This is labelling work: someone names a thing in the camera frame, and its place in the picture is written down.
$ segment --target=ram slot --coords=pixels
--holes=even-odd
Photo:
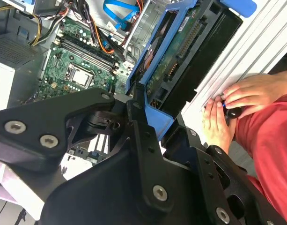
[[[109,62],[107,62],[106,60],[93,55],[87,51],[84,51],[82,48],[80,48],[79,46],[64,40],[62,42],[62,47],[66,50],[68,50],[69,52],[79,56],[80,58],[96,65],[97,67],[100,67],[108,72],[110,72],[112,70],[113,65],[110,64]]]

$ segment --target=green circuit board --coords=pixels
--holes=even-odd
[[[40,99],[52,98],[85,90],[84,87],[67,79],[67,71],[70,65],[77,65],[93,75],[90,87],[99,87],[108,90],[111,85],[115,85],[118,81],[118,78],[110,75],[109,72],[84,61],[77,55],[65,49],[58,48],[58,46],[53,45],[38,93],[38,97]]]
[[[60,30],[61,34],[65,34],[79,41],[78,46],[83,47],[87,45],[87,47],[92,48],[99,57],[104,57],[104,59],[110,57],[102,52],[98,46],[91,44],[90,31],[80,26],[77,22],[66,17],[61,23]],[[86,43],[82,42],[82,39],[80,40],[81,37],[86,40]],[[110,91],[112,87],[115,86],[115,93],[125,93],[126,80],[130,71],[127,66],[124,65],[124,62],[116,60],[116,57],[112,57],[113,62],[115,62],[113,63],[113,70],[107,71],[83,59],[80,55],[76,55],[68,49],[63,48],[61,45],[52,44],[50,51],[51,53],[45,67],[44,76],[38,90],[37,100],[74,93],[92,87],[103,88]],[[84,87],[70,79],[70,76],[73,75],[70,69],[72,65],[78,68],[79,71],[86,72],[92,76],[92,81],[88,87]]]
[[[157,91],[157,88],[161,85],[165,76],[169,79],[169,77],[172,77],[177,71],[182,58],[184,58],[190,44],[200,30],[200,23],[196,23],[195,27],[193,27],[197,20],[196,15],[198,12],[198,7],[188,10],[187,16],[184,18],[178,32],[172,39],[160,63],[147,83],[148,97],[151,97],[155,91]]]

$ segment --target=orange wire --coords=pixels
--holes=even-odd
[[[65,11],[63,11],[63,12],[59,13],[59,15],[65,15],[65,13],[67,14],[67,13],[68,13],[68,11],[69,11],[69,8],[66,8],[66,9],[65,9]]]
[[[92,23],[93,23],[93,25],[94,25],[94,27],[95,27],[97,39],[98,39],[98,42],[100,43],[100,46],[101,46],[102,50],[103,50],[104,52],[108,53],[108,54],[114,53],[114,50],[113,50],[113,49],[110,50],[110,51],[107,51],[107,50],[104,48],[104,46],[103,46],[103,44],[102,44],[102,42],[101,42],[100,35],[99,35],[99,33],[98,33],[98,30],[97,30],[97,27],[96,27],[96,23],[95,23],[95,21],[93,20],[92,17],[91,17],[91,20],[92,20]]]
[[[140,13],[142,12],[142,8],[141,8],[141,4],[139,3],[139,0],[136,0],[138,5],[139,5],[139,9],[140,9]]]

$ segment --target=metal screw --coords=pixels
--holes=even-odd
[[[134,103],[133,103],[133,106],[135,106],[135,107],[138,108],[138,109],[141,109],[141,106],[138,104],[138,102],[134,102]]]
[[[58,142],[58,139],[53,135],[43,135],[40,138],[41,145],[49,149],[56,147]]]
[[[217,153],[222,154],[222,151],[219,148],[215,148],[215,150],[217,151]]]
[[[4,128],[7,132],[15,135],[21,134],[27,129],[26,125],[23,122],[16,120],[7,122]]]
[[[190,133],[193,135],[193,136],[196,136],[196,133],[194,130],[190,130]]]
[[[102,94],[102,97],[105,98],[105,99],[107,99],[107,100],[110,99],[110,97],[109,97],[108,95],[106,95],[106,94]]]
[[[218,215],[218,218],[225,224],[229,224],[229,216],[227,212],[223,209],[218,207],[216,209],[216,214]]]
[[[153,193],[156,199],[158,199],[159,201],[164,202],[167,200],[167,192],[162,186],[155,185],[153,187]]]

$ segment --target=black plastic bracket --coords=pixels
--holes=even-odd
[[[111,109],[114,103],[105,90],[93,88],[0,111],[0,161],[38,172],[56,170],[69,145],[72,147],[68,142],[81,121],[89,113]],[[6,131],[10,121],[23,123],[24,131]],[[44,135],[55,137],[57,145],[43,146],[40,138]]]
[[[236,196],[244,206],[246,224],[266,225],[268,221],[280,225],[287,224],[284,219],[280,219],[280,214],[248,180],[246,173],[221,148],[210,145],[206,152],[213,158],[221,173],[230,181],[224,190],[226,198]]]
[[[134,197],[142,215],[153,220],[172,210],[173,190],[155,129],[147,124],[144,106],[144,86],[136,84],[134,98],[126,102],[125,133],[113,148],[112,154],[128,146],[132,158]],[[168,195],[165,201],[155,197],[153,188],[156,185],[165,189]]]

